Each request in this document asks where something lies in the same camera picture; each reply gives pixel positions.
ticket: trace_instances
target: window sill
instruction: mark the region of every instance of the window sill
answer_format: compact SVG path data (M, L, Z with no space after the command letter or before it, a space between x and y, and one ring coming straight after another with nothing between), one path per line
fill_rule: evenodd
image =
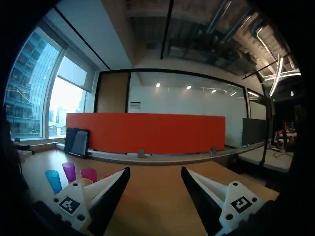
M52 142L57 142L59 140L63 140L66 136L60 137L50 137L50 138L22 138L19 142L14 142L15 144L22 144L22 145L39 145L39 144L49 144Z

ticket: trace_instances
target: computer monitor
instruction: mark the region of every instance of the computer monitor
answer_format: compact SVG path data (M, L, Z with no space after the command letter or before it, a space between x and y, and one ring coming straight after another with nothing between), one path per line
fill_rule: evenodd
M76 157L87 157L90 131L87 129L67 128L65 153Z

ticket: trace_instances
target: orange panel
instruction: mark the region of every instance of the orange panel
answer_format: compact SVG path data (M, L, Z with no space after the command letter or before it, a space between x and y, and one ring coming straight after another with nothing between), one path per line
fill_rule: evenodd
M117 153L182 154L224 149L225 117L142 113L68 113L67 127L88 129L89 148Z

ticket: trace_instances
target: glass wall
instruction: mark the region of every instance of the glass wall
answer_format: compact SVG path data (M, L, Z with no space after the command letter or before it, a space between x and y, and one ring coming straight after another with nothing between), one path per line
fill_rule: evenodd
M134 72L128 112L224 116L225 144L240 147L247 118L243 88L217 80L174 73Z
M18 55L5 97L12 138L43 136L44 98L60 51L59 45L36 28Z
M251 119L266 119L266 98L259 93L248 90Z

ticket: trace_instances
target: wooden table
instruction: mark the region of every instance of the wooden table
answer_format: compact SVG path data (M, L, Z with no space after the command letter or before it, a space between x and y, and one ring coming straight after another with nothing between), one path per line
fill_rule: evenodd
M37 153L22 164L33 201L53 195L46 170L57 170L62 187L68 181L62 163L76 165L77 178L82 168L94 168L98 179L125 168L125 165L83 160L51 150ZM180 176L182 166L130 166L131 177L108 225L105 235L202 235L206 231ZM186 165L187 168L228 185L238 180L263 200L276 199L278 193L242 177L215 162Z

